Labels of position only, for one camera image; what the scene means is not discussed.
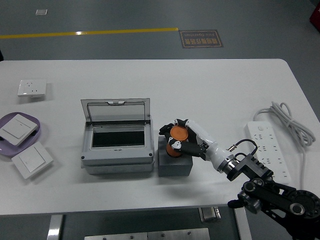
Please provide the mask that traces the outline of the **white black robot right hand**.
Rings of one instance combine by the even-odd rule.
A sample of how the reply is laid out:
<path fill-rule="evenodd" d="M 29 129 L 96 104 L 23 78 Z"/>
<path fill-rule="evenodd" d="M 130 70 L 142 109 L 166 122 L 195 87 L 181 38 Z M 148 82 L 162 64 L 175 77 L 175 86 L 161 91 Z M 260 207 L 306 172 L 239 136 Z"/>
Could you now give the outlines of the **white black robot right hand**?
<path fill-rule="evenodd" d="M 187 131 L 186 139 L 178 139 L 172 130 L 175 127 Z M 199 157 L 212 163 L 213 168 L 220 173 L 228 173 L 230 164 L 235 160 L 234 155 L 226 149 L 219 147 L 218 142 L 199 124 L 193 120 L 175 119 L 159 129 L 159 134 L 164 136 L 169 148 L 175 153 Z"/>

